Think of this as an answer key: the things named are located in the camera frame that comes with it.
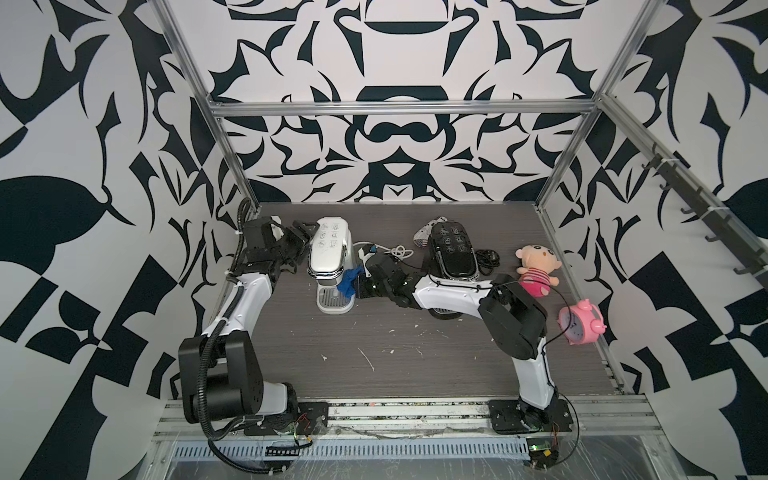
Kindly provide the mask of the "white coffee machine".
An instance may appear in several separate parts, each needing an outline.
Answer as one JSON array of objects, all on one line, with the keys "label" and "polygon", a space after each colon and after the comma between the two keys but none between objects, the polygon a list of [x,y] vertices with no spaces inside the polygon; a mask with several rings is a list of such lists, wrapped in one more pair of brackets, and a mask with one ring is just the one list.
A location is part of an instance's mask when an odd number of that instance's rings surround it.
[{"label": "white coffee machine", "polygon": [[349,225],[341,217],[323,217],[310,244],[308,274],[317,283],[316,304],[328,315],[341,315],[354,306],[355,294],[346,296],[338,286],[347,270],[355,267]]}]

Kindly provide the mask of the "black coffee machine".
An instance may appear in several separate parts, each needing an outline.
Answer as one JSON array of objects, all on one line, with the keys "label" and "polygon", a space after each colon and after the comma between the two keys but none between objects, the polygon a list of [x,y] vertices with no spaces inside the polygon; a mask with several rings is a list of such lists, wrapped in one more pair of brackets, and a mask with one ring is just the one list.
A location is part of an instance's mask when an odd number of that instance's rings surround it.
[{"label": "black coffee machine", "polygon": [[417,304],[438,319],[479,318],[482,291],[475,250],[464,226],[437,221],[429,230],[426,275],[414,291]]}]

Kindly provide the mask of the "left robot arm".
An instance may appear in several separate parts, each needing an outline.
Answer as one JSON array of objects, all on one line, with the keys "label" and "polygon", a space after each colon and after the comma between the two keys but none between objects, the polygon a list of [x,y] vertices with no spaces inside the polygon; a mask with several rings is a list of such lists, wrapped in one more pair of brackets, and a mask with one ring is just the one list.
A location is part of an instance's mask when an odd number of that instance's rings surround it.
[{"label": "left robot arm", "polygon": [[283,430],[299,418],[293,386],[265,381],[251,335],[280,275],[296,272],[317,230],[315,222],[285,225],[276,216],[257,217],[251,203],[242,201],[236,214],[237,245],[225,273],[229,293],[211,324],[184,339],[178,350],[187,422],[201,427],[217,459],[250,475],[274,476],[290,465],[238,462],[217,444],[261,420]]}]

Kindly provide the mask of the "blue cleaning cloth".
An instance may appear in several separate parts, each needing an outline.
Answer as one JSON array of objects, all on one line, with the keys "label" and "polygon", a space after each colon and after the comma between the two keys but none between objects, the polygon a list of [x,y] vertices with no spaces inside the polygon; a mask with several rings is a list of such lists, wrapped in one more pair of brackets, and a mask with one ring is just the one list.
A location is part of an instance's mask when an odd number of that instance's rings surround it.
[{"label": "blue cleaning cloth", "polygon": [[356,284],[358,277],[364,272],[362,266],[357,266],[353,269],[345,270],[341,281],[337,285],[337,290],[345,297],[352,298],[356,295]]}]

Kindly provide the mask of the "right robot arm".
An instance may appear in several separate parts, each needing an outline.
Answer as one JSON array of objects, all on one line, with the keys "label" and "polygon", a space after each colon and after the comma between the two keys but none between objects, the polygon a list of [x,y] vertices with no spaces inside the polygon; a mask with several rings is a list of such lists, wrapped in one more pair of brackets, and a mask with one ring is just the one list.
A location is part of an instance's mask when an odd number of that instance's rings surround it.
[{"label": "right robot arm", "polygon": [[521,420],[532,424],[551,418],[557,390],[546,360],[547,312],[518,281],[508,275],[479,282],[439,278],[381,252],[367,259],[364,269],[372,293],[401,308],[482,320],[496,346],[513,360]]}]

